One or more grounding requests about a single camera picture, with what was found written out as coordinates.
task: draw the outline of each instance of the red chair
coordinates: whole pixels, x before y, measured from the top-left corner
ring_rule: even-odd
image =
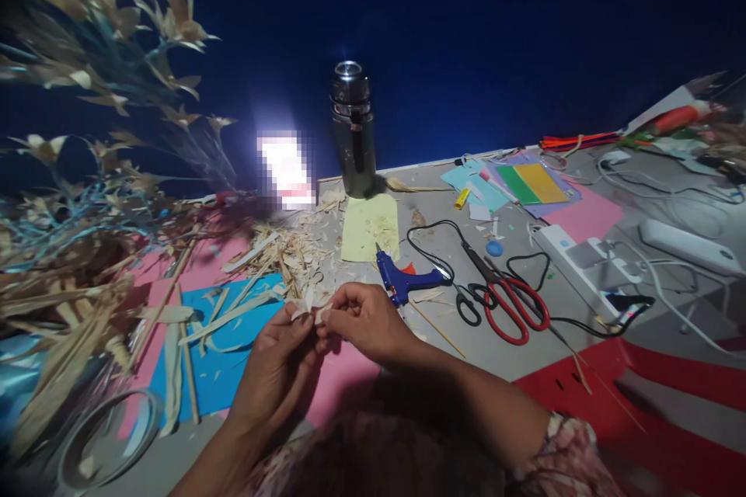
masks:
[[[606,340],[580,354],[596,373],[581,364],[593,394],[580,382],[572,357],[516,384],[547,408],[589,422],[605,463],[622,490],[628,495],[646,495],[631,484],[625,468],[619,466],[626,464],[654,473],[670,495],[683,491],[700,497],[744,494],[746,456],[636,405],[619,391],[615,381],[629,368],[649,381],[746,412],[746,370],[664,355],[622,339]]]

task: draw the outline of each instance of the thermos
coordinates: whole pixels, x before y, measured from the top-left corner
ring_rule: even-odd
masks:
[[[374,118],[368,76],[357,62],[340,62],[334,68],[331,98],[344,190],[352,198],[367,198],[375,189]]]

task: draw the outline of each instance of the floral sleeve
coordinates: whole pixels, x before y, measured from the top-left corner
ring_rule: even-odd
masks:
[[[596,451],[596,435],[586,422],[554,413],[539,454],[515,468],[508,495],[599,495],[623,497]]]

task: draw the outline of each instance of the glue gun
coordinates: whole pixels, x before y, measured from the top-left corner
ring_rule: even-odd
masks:
[[[449,278],[437,269],[421,276],[404,273],[394,265],[391,256],[383,252],[378,243],[375,244],[375,248],[377,250],[375,261],[378,263],[378,271],[381,273],[384,287],[391,292],[391,301],[395,307],[401,307],[409,301],[410,291],[430,289],[431,287],[450,285],[451,283]]]

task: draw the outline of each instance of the dark blue wall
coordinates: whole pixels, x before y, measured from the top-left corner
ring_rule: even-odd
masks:
[[[185,100],[240,119],[225,140],[244,185],[262,127],[310,134],[316,175],[338,173],[328,91],[344,58],[371,76],[379,168],[612,130],[690,78],[746,68],[743,0],[196,0],[195,19],[223,42],[182,53],[179,69],[204,80],[202,102]],[[0,95],[11,135],[125,123],[72,91]],[[12,164],[3,189],[29,186],[28,165]],[[147,166],[188,173],[160,156]]]

